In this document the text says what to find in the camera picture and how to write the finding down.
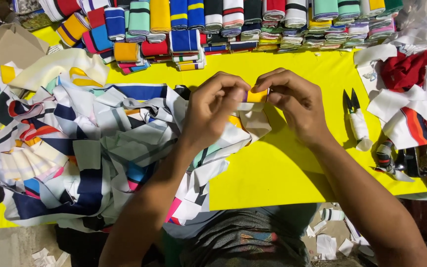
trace yellow table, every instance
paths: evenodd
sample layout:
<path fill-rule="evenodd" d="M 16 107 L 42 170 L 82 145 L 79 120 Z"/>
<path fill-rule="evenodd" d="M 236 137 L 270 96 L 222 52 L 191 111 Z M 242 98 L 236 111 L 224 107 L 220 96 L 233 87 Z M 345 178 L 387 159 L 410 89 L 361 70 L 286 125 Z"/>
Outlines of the yellow table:
<path fill-rule="evenodd" d="M 51 27 L 34 33 L 50 45 L 59 43 Z M 241 76 L 253 85 L 256 78 L 278 67 L 284 67 L 310 80 L 322 88 L 325 117 L 335 139 L 347 152 L 371 173 L 393 195 L 427 192 L 421 179 L 400 182 L 374 167 L 374 152 L 385 140 L 377 117 L 366 111 L 369 99 L 353 64 L 353 53 L 301 51 L 276 55 L 273 53 L 240 53 L 208 56 L 202 70 L 179 72 L 173 63 L 153 64 L 144 71 L 124 76 L 116 64 L 111 63 L 109 83 L 167 83 L 186 85 L 193 89 L 217 71 Z M 350 122 L 346 120 L 342 92 L 355 88 L 367 121 L 370 138 L 375 142 L 369 152 L 354 148 L 356 141 Z M 210 209 L 236 209 L 293 203 L 335 201 L 335 196 L 312 153 L 301 145 L 289 131 L 282 112 L 267 105 L 265 111 L 272 131 L 252 145 L 231 155 L 228 170 L 210 181 Z M 0 227 L 15 224 L 4 219 L 4 206 L 0 204 Z"/>

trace hand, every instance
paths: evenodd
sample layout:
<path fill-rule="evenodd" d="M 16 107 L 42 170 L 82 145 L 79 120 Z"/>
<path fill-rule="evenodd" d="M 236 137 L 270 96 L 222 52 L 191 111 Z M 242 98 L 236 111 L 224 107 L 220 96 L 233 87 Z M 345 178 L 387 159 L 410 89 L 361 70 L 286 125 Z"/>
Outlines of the hand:
<path fill-rule="evenodd" d="M 228 118 L 237 110 L 245 92 L 250 88 L 239 76 L 222 71 L 206 80 L 190 95 L 178 142 L 186 144 L 196 155 L 214 144 L 222 135 Z"/>
<path fill-rule="evenodd" d="M 278 68 L 258 77 L 252 92 L 268 88 L 272 90 L 268 102 L 283 111 L 289 128 L 301 142 L 311 147 L 330 140 L 320 87 L 290 70 Z"/>

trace person's right hand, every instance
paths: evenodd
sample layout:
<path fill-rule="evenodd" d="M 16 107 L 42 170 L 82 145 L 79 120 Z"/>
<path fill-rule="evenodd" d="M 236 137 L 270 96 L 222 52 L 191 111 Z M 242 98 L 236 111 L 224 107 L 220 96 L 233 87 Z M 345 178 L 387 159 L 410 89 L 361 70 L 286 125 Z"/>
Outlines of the person's right hand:
<path fill-rule="evenodd" d="M 253 93 L 270 88 L 268 102 L 283 111 L 289 128 L 306 146 L 329 142 L 321 88 L 290 70 L 277 68 L 258 77 Z"/>

